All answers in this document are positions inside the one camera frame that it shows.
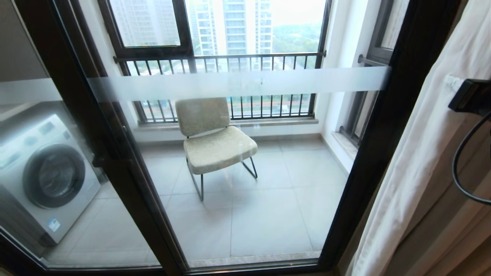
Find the chair seat cushion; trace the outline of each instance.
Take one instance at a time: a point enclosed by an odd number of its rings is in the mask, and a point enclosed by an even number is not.
[[[257,152],[257,144],[234,126],[184,141],[184,150],[193,174],[226,168]]]

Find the washing machine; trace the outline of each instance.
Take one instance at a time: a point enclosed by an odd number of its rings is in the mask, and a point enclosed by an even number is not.
[[[55,246],[100,188],[77,141],[57,115],[0,149],[2,226],[15,238]]]

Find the sliding glass door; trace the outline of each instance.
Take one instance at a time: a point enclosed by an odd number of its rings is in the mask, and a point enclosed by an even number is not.
[[[425,49],[443,45],[428,33],[450,26],[421,22],[452,18],[432,10],[444,1],[410,3],[389,66],[364,67],[337,37],[339,5],[5,4],[0,223],[12,269],[332,270],[436,58]],[[367,22],[357,27],[371,33]],[[424,62],[407,63],[415,54]],[[340,126],[359,91],[378,93],[353,144]]]

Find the curtain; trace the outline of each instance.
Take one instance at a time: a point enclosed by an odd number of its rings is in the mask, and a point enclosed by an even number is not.
[[[489,79],[490,45],[491,1],[469,0],[423,83],[346,275],[384,274],[442,152],[467,116],[448,108],[458,89],[450,75]]]

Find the chair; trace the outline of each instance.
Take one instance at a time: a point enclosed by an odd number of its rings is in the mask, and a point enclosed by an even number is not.
[[[207,172],[226,168],[238,162],[257,178],[252,156],[257,152],[257,144],[249,136],[234,126],[230,126],[226,98],[207,98],[180,100],[176,102],[176,113],[184,140],[186,163],[203,201],[203,175]],[[222,130],[191,137],[211,130]],[[250,158],[254,172],[244,163]],[[194,175],[201,175],[201,191]]]

